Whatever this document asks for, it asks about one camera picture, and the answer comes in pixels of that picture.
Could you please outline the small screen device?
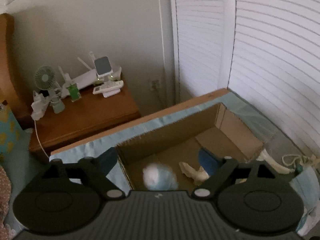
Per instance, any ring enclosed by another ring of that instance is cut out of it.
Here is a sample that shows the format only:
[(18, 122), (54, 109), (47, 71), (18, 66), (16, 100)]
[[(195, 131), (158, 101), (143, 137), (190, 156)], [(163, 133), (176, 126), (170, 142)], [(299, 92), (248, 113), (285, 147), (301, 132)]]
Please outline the small screen device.
[(100, 57), (94, 61), (98, 78), (105, 77), (112, 73), (112, 67), (108, 57)]

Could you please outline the white wifi router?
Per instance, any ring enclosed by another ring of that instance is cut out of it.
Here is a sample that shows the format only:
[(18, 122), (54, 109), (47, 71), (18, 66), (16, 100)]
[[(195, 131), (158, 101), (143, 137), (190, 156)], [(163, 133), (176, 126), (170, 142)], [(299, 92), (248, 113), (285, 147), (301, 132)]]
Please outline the white wifi router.
[(90, 85), (93, 85), (95, 83), (103, 83), (109, 80), (120, 80), (122, 68), (121, 66), (115, 64), (113, 61), (108, 60), (111, 66), (111, 71), (107, 72), (106, 74), (100, 75), (97, 73), (95, 62), (99, 61), (103, 57), (96, 58), (94, 53), (92, 51), (89, 52), (90, 58), (93, 62), (94, 67), (90, 67), (85, 61), (83, 61), (80, 57), (77, 57), (77, 59), (88, 69), (87, 72), (84, 74), (79, 75), (78, 77), (71, 78), (70, 75), (67, 72), (64, 72), (60, 66), (58, 66), (58, 69), (60, 71), (61, 76), (64, 79), (64, 84), (61, 88), (61, 98), (65, 98), (67, 96), (70, 96), (68, 87), (72, 83), (76, 83), (78, 90), (81, 90), (83, 88), (86, 88)]

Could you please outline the yellow blue paper bag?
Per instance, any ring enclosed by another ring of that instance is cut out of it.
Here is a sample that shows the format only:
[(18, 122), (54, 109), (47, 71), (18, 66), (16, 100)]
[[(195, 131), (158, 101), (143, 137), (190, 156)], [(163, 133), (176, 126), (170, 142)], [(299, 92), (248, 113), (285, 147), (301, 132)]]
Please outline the yellow blue paper bag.
[(8, 105), (1, 103), (0, 147), (1, 154), (9, 154), (17, 145), (23, 132)]

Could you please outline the blue face mask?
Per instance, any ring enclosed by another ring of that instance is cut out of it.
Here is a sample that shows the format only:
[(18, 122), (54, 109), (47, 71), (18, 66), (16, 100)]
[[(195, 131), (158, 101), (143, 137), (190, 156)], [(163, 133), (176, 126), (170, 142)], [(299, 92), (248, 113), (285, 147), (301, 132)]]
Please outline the blue face mask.
[(303, 200), (304, 213), (296, 228), (300, 236), (306, 236), (319, 222), (319, 181), (312, 167), (290, 181), (291, 187)]

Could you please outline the blue white plush toy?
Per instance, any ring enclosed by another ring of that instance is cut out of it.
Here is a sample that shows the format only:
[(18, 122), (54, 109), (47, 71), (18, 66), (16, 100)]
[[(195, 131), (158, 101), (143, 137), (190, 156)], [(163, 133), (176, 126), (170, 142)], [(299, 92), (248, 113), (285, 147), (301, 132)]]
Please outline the blue white plush toy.
[(150, 191), (178, 189), (176, 174), (169, 166), (159, 163), (151, 163), (143, 168), (143, 182)]

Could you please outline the white remote control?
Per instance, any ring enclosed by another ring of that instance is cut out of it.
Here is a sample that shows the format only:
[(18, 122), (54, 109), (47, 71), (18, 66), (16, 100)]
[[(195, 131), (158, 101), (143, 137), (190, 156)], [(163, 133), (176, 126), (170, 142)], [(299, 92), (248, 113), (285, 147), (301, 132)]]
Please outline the white remote control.
[(93, 94), (101, 94), (101, 93), (108, 93), (114, 90), (122, 89), (124, 86), (124, 81), (108, 81), (103, 83), (102, 85), (96, 86), (93, 89)]

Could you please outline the green spray bottle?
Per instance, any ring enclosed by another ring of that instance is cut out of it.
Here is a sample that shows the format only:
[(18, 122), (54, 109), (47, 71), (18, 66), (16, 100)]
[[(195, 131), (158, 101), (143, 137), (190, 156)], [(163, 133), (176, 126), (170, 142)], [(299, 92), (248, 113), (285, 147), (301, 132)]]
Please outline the green spray bottle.
[(71, 97), (71, 101), (75, 102), (75, 101), (81, 99), (81, 94), (79, 92), (77, 83), (74, 82), (73, 80), (69, 80), (66, 83), (67, 83), (67, 89), (69, 91), (69, 95)]

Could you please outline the cream knotted cloth toy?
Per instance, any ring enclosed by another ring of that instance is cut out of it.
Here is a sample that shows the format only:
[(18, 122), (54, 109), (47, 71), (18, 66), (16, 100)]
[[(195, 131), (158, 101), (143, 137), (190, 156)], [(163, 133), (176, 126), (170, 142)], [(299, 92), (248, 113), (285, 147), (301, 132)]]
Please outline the cream knotted cloth toy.
[(196, 186), (201, 185), (210, 177), (202, 166), (198, 170), (195, 170), (185, 162), (179, 162), (178, 164), (181, 169), (181, 172), (188, 178), (191, 178), (194, 181), (193, 184)]

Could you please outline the small green desk fan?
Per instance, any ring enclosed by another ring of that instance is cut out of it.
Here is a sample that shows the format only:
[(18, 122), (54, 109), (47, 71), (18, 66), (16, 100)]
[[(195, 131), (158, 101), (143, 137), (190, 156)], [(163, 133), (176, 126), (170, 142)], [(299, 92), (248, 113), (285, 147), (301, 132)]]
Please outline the small green desk fan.
[(35, 85), (40, 90), (49, 93), (50, 102), (55, 114), (61, 113), (65, 105), (55, 92), (56, 78), (55, 72), (50, 66), (42, 66), (35, 73)]

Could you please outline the white bone toy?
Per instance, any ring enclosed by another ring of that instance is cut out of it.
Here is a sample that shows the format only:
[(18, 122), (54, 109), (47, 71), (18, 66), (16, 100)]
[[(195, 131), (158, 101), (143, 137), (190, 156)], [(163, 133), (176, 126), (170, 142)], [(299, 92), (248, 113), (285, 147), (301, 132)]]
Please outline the white bone toy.
[(267, 152), (266, 149), (263, 149), (258, 155), (257, 161), (266, 161), (276, 172), (279, 174), (291, 174), (294, 173), (294, 169), (284, 167), (278, 164)]

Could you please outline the white power strip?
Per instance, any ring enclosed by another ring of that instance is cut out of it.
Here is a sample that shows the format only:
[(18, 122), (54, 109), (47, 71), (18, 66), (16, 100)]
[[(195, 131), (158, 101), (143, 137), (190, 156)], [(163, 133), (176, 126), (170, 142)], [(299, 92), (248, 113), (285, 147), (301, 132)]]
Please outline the white power strip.
[(33, 91), (34, 101), (31, 104), (31, 107), (33, 109), (31, 117), (34, 121), (39, 121), (41, 118), (44, 117), (46, 110), (48, 108), (48, 105), (51, 102), (51, 99), (52, 99), (51, 96), (44, 97), (43, 94)]

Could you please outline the open brown cardboard box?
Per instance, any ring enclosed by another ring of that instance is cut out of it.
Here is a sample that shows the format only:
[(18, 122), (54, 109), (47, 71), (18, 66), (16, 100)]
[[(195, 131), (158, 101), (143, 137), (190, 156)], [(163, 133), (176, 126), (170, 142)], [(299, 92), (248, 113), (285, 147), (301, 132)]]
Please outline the open brown cardboard box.
[(227, 107), (218, 103), (181, 120), (137, 135), (116, 146), (123, 171), (133, 190), (145, 190), (143, 168), (151, 163), (168, 165), (177, 176), (179, 190), (191, 192), (195, 185), (178, 165), (199, 168), (201, 148), (217, 157), (232, 157), (240, 163), (254, 160), (264, 144)]

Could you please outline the brown floral cloth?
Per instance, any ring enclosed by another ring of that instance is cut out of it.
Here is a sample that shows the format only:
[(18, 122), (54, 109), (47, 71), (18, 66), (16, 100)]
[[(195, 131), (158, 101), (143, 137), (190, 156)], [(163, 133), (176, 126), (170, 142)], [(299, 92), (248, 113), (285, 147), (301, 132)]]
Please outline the brown floral cloth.
[(4, 220), (9, 211), (9, 201), (11, 196), (11, 182), (1, 166), (1, 177), (0, 177), (0, 205), (1, 205), (1, 239), (11, 239), (10, 230), (5, 227)]

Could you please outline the wooden nightstand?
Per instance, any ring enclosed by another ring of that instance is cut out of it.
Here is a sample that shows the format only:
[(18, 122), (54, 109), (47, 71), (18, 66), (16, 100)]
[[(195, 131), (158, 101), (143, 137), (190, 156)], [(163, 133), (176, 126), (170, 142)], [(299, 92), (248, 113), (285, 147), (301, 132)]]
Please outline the wooden nightstand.
[(44, 117), (36, 122), (37, 130), (29, 144), (31, 153), (50, 153), (141, 117), (127, 85), (108, 98), (94, 95), (93, 87), (88, 87), (81, 91), (80, 100), (71, 102), (70, 98), (65, 98), (62, 101), (65, 109), (61, 113), (55, 114), (48, 107)]

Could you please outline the wooden headboard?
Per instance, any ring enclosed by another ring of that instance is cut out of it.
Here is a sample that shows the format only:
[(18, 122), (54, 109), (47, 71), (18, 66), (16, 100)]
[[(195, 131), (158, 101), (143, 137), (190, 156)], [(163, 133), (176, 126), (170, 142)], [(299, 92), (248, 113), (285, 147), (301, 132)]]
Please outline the wooden headboard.
[(1, 93), (17, 121), (25, 126), (31, 122), (32, 96), (18, 71), (13, 54), (14, 30), (14, 17), (7, 13), (1, 14)]

